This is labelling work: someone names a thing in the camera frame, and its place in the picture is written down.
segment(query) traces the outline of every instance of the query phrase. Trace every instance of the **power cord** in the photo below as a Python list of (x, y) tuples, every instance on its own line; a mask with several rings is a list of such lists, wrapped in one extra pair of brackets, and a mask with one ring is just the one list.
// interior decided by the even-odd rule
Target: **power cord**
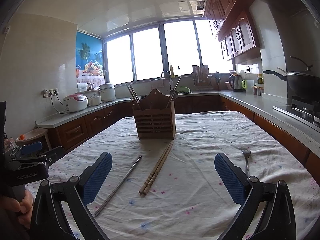
[(53, 101), (52, 101), (52, 93), (51, 93), (51, 92), (49, 93), (49, 96), (50, 96), (50, 98), (51, 98), (52, 107), (53, 107), (59, 114), (65, 114), (65, 113), (60, 113), (60, 112), (54, 107)]
[(59, 100), (60, 104), (62, 104), (62, 105), (64, 106), (64, 104), (63, 104), (63, 103), (61, 103), (60, 99), (58, 98), (58, 94), (57, 94), (57, 92), (56, 92), (56, 91), (54, 92), (54, 94), (57, 96), (57, 99)]

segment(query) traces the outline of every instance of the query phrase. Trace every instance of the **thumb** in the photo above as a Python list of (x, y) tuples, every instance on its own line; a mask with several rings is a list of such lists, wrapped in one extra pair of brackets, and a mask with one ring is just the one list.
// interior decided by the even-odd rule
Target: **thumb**
[(2, 195), (0, 196), (0, 207), (14, 212), (20, 211), (20, 204), (17, 200)]

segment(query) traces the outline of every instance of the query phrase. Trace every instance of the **human hand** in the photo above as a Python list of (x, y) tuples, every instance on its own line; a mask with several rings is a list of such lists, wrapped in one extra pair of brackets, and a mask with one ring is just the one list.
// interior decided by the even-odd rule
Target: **human hand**
[(0, 196), (0, 207), (6, 210), (10, 210), (13, 212), (21, 212), (23, 215), (18, 216), (18, 221), (20, 224), (24, 225), (25, 228), (30, 228), (31, 223), (31, 215), (33, 210), (32, 205), (32, 194), (30, 191), (25, 191), (25, 197), (19, 203), (17, 200), (13, 198), (9, 198), (6, 196)]

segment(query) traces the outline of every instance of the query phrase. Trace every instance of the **stainless steel kettle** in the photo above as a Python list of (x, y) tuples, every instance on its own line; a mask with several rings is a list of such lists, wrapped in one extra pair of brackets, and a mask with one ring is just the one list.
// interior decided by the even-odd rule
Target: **stainless steel kettle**
[(242, 78), (238, 74), (232, 74), (229, 77), (229, 84), (235, 92), (245, 91), (245, 89), (242, 87)]

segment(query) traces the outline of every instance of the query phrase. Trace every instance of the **mural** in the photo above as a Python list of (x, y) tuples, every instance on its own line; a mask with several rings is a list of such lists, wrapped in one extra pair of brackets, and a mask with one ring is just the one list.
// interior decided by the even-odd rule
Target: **mural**
[(77, 32), (76, 78), (77, 83), (90, 82), (95, 88), (105, 83), (103, 70), (103, 41)]

